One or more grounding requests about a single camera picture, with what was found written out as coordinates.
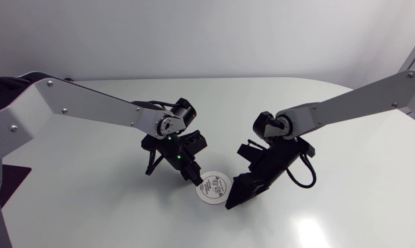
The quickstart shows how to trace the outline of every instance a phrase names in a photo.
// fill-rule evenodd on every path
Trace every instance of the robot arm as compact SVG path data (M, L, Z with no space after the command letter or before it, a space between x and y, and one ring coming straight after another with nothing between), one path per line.
M297 185L312 187L316 174L307 156L313 157L314 148L300 135L327 124L396 108L415 119L415 70L400 72L321 103L281 110L275 117L269 112L261 113L253 129L269 148L251 140L240 147L238 153L250 162L250 173L234 178L226 208L230 209L269 189L284 171ZM288 169L298 157L312 173L313 180L309 185L296 181Z
M11 247L1 213L6 202L1 200L2 158L32 140L53 114L137 128L147 134L141 142L150 152L147 175L165 158L185 180L203 182L194 155L207 146L205 139L198 130L179 136L196 116L185 99L175 104L127 102L40 72L0 78L0 247ZM156 151L161 156L154 161Z

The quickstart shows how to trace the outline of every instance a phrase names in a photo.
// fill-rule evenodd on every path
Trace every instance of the black cable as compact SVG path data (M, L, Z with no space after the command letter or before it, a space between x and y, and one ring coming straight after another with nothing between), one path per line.
M7 87L11 88L19 88L19 87L25 87L30 82L25 79L18 79L18 78L12 78L12 77L0 77L0 85L5 85Z
M148 101L148 103L155 104L155 105L160 105L162 108L165 108L164 106L168 106L168 107L178 107L178 106L180 106L179 104L176 104L176 103L165 103L165 102L160 102L160 101Z
M310 183L309 185L304 185L304 184L298 182L295 179L295 177L293 176L293 174L290 172L290 170L288 168L286 169L286 171L287 171L287 174L289 175L290 179L292 179L292 181L296 185L298 185L299 187L302 187L302 188L309 189L309 188L313 187L315 185L315 183L316 183L316 173L315 173L315 170L313 169L313 166L312 166L311 162L307 158L307 155L306 154L300 154L299 157L304 162L305 166L307 166L307 168L309 168L310 172L312 173L312 178L313 178L312 179L312 183Z

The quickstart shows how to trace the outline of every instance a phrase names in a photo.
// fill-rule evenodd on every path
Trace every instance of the white tabletop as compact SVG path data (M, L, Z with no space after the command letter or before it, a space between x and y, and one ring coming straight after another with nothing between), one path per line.
M323 101L349 89L308 79L161 79L78 82L129 101L186 98L207 147L201 172L248 172L236 151L262 111ZM336 123L304 135L316 148L311 189L283 174L231 210L199 200L163 161L145 175L139 130L53 116L5 157L33 170L4 207L15 247L415 247L415 121L402 112ZM304 183L300 160L291 167Z

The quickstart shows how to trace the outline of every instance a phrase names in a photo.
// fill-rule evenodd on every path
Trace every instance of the screw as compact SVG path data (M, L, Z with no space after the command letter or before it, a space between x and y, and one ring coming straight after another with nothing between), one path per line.
M15 131L17 131L17 126L16 125L12 125L11 127L10 127L10 131L11 132L15 132Z

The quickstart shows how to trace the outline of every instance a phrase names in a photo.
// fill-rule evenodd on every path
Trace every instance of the white wall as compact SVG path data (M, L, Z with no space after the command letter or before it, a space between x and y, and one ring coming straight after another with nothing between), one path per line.
M0 76L297 76L359 87L415 45L415 0L0 0Z

